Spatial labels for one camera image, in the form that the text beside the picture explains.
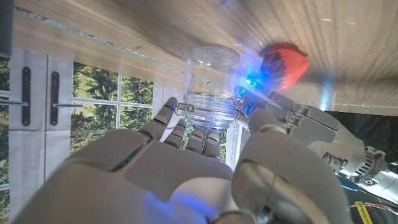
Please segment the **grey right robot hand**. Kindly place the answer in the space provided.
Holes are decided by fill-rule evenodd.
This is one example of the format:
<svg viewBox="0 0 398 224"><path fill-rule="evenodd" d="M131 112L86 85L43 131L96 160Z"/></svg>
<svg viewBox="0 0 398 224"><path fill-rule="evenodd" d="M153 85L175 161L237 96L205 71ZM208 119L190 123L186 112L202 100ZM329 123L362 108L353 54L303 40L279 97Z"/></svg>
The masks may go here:
<svg viewBox="0 0 398 224"><path fill-rule="evenodd" d="M252 104L251 137L230 168L210 129L186 149L184 122L162 137L176 102L170 98L142 129L112 131L65 159L14 223L351 222L340 181L287 134L283 110Z"/></svg>

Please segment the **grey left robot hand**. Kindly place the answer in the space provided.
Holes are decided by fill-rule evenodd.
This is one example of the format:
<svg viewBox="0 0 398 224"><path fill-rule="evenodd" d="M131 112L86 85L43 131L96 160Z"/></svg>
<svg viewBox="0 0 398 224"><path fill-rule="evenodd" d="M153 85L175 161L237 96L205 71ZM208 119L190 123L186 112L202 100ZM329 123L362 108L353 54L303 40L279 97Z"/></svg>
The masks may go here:
<svg viewBox="0 0 398 224"><path fill-rule="evenodd" d="M397 173L386 153L367 146L332 115L312 106L296 103L262 87L252 78L237 88L243 98L240 118L249 117L259 102L282 124L287 134L299 139L334 169L361 187L386 189L397 182Z"/></svg>

